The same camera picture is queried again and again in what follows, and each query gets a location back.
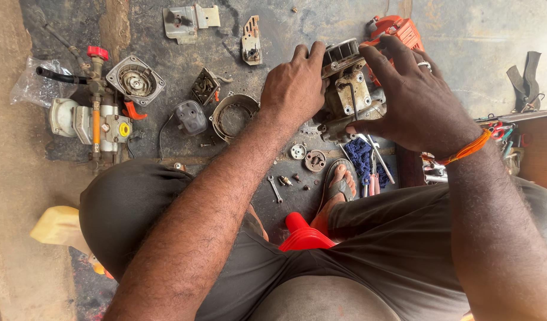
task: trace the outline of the blue cloth rag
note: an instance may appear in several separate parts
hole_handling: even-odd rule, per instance
[[[350,141],[345,145],[345,151],[349,155],[350,161],[353,163],[354,168],[357,171],[357,175],[361,178],[361,183],[363,185],[365,179],[368,182],[370,181],[370,150],[372,150],[372,147],[360,138]],[[390,166],[388,166],[388,164],[386,164],[386,166],[389,168],[390,173],[392,173]],[[382,189],[388,184],[390,179],[388,178],[388,175],[386,175],[384,167],[380,163],[377,163],[377,173],[378,185]]]

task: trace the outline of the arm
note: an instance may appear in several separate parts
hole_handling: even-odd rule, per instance
[[[361,53],[384,87],[387,113],[360,120],[350,133],[391,139],[447,157],[482,131],[422,51],[381,37],[394,67],[375,48]],[[430,62],[432,72],[417,62]],[[547,246],[492,141],[448,164],[452,256],[476,320],[547,320]]]
[[[269,73],[261,110],[174,201],[123,275],[104,320],[193,320],[223,268],[258,184],[298,126],[324,102],[325,46]]]

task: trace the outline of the red valve knob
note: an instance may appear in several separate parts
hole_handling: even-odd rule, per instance
[[[87,56],[92,56],[92,55],[96,55],[99,58],[103,59],[104,61],[109,60],[109,53],[107,52],[107,50],[103,48],[99,48],[99,47],[88,46]]]

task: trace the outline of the orange thread bracelet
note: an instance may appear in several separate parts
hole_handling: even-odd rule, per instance
[[[449,156],[444,159],[438,159],[438,160],[436,160],[433,156],[426,155],[426,154],[422,154],[421,156],[424,161],[434,162],[440,165],[447,165],[453,161],[456,161],[460,158],[471,155],[477,152],[478,150],[482,149],[483,145],[485,145],[485,143],[489,140],[490,136],[491,136],[491,131],[484,128],[483,134],[480,137],[478,137],[476,140],[466,145],[464,148],[462,148],[460,151],[458,151],[452,156]]]

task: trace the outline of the plastic bag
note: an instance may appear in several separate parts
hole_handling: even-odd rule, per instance
[[[55,81],[35,73],[41,66],[64,75],[72,75],[71,64],[67,60],[39,60],[29,56],[26,69],[10,91],[10,104],[31,102],[49,108],[54,98],[69,98],[77,90],[76,84]]]

